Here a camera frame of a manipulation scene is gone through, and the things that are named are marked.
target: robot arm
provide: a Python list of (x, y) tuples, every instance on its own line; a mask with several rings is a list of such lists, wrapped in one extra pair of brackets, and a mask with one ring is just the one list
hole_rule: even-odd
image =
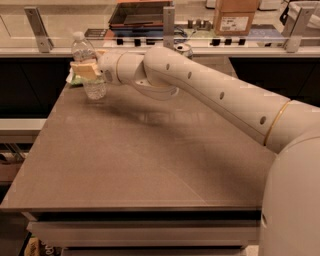
[(110, 51), (99, 59), (108, 82), (129, 84), (157, 100), (179, 88), (218, 112), (261, 145), (279, 153), (320, 124), (320, 109), (261, 89), (172, 51), (154, 47), (145, 55)]
[(266, 183), (259, 256), (320, 255), (320, 109), (271, 93), (167, 48), (108, 52), (106, 79), (170, 99), (181, 88), (261, 145), (279, 153)]

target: table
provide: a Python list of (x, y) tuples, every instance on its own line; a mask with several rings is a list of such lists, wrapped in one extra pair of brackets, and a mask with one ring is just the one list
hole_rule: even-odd
[(110, 86), (90, 101), (67, 85), (1, 209), (62, 247), (132, 245), (141, 228), (134, 245), (165, 245), (173, 232), (180, 245), (243, 246), (258, 237), (274, 157), (186, 92), (162, 102)]

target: gray table surface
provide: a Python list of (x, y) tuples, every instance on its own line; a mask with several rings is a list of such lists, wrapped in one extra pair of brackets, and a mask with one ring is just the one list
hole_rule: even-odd
[(274, 154), (186, 92), (67, 85), (3, 210), (257, 209)]

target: cardboard box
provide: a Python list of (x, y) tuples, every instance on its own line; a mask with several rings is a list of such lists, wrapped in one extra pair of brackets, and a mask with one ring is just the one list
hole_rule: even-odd
[(255, 12), (259, 0), (217, 0), (216, 9), (221, 12)]
[(250, 32), (254, 12), (216, 11), (214, 31), (222, 36), (246, 36)]
[(215, 34), (248, 35), (258, 3), (258, 0), (217, 0), (214, 15)]

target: plastic water bottle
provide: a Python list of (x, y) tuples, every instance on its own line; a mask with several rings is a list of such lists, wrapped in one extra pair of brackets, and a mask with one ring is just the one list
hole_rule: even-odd
[(88, 41), (83, 32), (73, 33), (74, 42), (71, 46), (73, 59), (77, 62), (97, 60), (93, 45)]
[[(74, 42), (71, 46), (71, 53), (76, 62), (97, 63), (97, 55), (93, 45), (85, 38), (83, 32), (73, 34)], [(107, 83), (103, 76), (97, 76), (96, 79), (81, 77), (83, 88), (91, 100), (103, 98), (107, 92)]]

